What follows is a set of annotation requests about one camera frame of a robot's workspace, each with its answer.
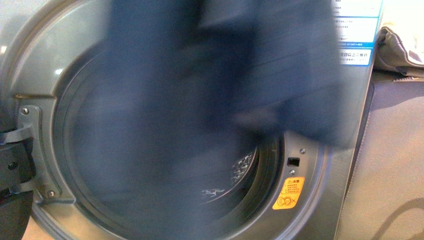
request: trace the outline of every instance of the front-load washing machine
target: front-load washing machine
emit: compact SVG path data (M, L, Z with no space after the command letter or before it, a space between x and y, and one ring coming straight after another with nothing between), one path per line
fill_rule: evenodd
M287 130L203 178L192 163L176 170L140 150L134 129L145 113L102 65L109 1L1 0L0 7L1 239L22 237L30 212L55 239L334 238L371 50L365 65L339 66L351 103L348 147Z

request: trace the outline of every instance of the warning sticker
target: warning sticker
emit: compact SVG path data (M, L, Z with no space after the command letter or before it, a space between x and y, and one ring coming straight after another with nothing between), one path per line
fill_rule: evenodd
M298 202L299 196L301 195L304 182L305 178L302 176L287 178L284 181L282 190L272 206L272 209L279 210L294 208Z

